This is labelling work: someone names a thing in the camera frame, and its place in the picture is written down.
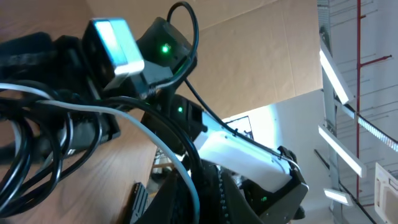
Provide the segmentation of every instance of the wooden table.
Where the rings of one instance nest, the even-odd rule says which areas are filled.
[[[90,8],[82,0],[0,1],[0,42],[38,31],[48,32],[54,39],[62,34],[81,37],[90,18]],[[131,114],[142,116],[140,111]],[[116,223],[133,183],[147,183],[156,149],[128,121],[119,124],[121,137],[100,146],[40,205],[6,222]],[[0,130],[0,141],[12,138],[7,124],[3,123]],[[64,161],[64,168],[76,159]],[[32,166],[30,175],[36,168]],[[0,176],[7,170],[0,166]]]

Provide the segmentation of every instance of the red pipe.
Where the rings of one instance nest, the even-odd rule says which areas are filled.
[[[378,59],[374,59],[374,60],[372,60],[370,62],[365,62],[365,63],[361,64],[361,67],[370,65],[372,63],[380,62],[382,60],[385,60],[385,59],[391,58],[391,57],[392,57],[392,55],[388,55],[388,56],[384,56],[384,57],[381,57],[381,58],[378,58]]]
[[[357,0],[356,6],[356,111],[359,113],[361,102],[359,100],[361,96],[361,0]],[[355,119],[356,123],[356,157],[359,158],[359,122],[358,115]],[[359,175],[356,176],[356,199],[359,202]]]

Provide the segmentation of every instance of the green indicator light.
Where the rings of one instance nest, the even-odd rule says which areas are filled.
[[[165,45],[162,46],[162,52],[163,53],[169,52],[170,49],[171,49],[171,46],[169,44],[165,44]]]

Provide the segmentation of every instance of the ceiling light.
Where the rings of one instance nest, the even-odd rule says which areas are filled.
[[[366,177],[366,166],[359,161],[329,130],[323,125],[318,126],[319,134],[337,152],[337,154],[357,173],[361,178]]]
[[[342,104],[351,101],[354,96],[344,81],[343,76],[338,71],[336,63],[333,61],[328,48],[321,40],[321,50],[319,51],[322,67],[329,78],[329,81],[338,95]]]
[[[323,189],[323,190],[325,191],[326,197],[335,200],[339,203],[345,204],[347,206],[353,206],[353,201],[351,200],[351,197],[347,193],[332,189]]]

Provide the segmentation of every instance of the air conditioning unit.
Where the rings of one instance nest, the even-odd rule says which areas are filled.
[[[398,180],[376,163],[374,209],[387,224],[398,224]]]

